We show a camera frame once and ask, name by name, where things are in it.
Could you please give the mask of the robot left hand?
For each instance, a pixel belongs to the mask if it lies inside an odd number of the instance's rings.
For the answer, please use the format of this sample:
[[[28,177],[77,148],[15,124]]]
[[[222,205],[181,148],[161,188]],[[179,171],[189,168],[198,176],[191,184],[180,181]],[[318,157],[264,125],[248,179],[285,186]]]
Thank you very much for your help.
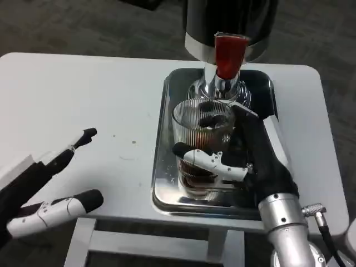
[[[104,201],[97,189],[42,201],[27,202],[71,162],[75,151],[92,141],[95,128],[83,131],[63,149],[34,160],[28,155],[1,169],[1,246],[12,239],[40,233],[98,209]]]

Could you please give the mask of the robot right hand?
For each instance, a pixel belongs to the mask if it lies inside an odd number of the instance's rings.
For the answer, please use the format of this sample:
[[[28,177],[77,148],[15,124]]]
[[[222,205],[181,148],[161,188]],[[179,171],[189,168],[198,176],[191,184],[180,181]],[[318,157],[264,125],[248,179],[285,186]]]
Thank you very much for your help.
[[[201,149],[184,142],[174,144],[174,155],[215,175],[246,183],[257,203],[275,194],[290,194],[299,198],[276,116],[261,118],[238,102],[225,102],[224,105],[234,112],[241,123],[244,144],[251,161],[244,167],[238,167],[226,152]]]

